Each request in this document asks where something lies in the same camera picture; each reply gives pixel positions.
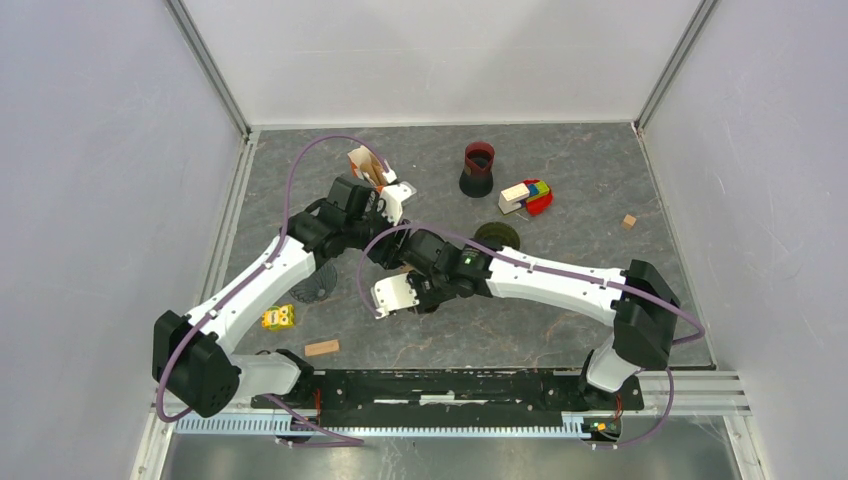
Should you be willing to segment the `orange coffee filter box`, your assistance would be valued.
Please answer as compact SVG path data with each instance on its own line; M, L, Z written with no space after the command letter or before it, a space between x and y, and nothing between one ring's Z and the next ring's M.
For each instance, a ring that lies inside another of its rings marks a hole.
M367 147L360 146L347 153L352 173L377 189L392 184L396 174L384 168L378 157Z

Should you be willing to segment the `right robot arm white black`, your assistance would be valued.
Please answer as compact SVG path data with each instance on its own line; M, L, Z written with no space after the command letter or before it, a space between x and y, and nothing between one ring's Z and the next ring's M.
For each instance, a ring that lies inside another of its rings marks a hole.
M456 298L480 296L554 306L610 327L610 336L590 353L577 382L580 400L591 408L606 406L636 373L669 365L679 299L651 263L579 267L492 241L456 246L423 229L392 233L378 245L384 251L373 254L373 260L387 268L412 269L374 286L382 315L401 309L423 313Z

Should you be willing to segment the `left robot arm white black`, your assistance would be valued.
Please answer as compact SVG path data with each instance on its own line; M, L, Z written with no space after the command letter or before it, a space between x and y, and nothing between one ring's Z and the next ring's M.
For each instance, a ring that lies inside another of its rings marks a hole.
M234 399L266 393L276 393L290 407L306 405L314 381L294 360L283 354L251 360L236 354L236 347L292 287L346 250L363 250L398 225L415 193L407 182L375 187L339 176L325 197L289 218L266 250L222 290L185 314L164 312L154 323L152 352L160 418L175 422L182 417L165 413L165 393L203 418Z

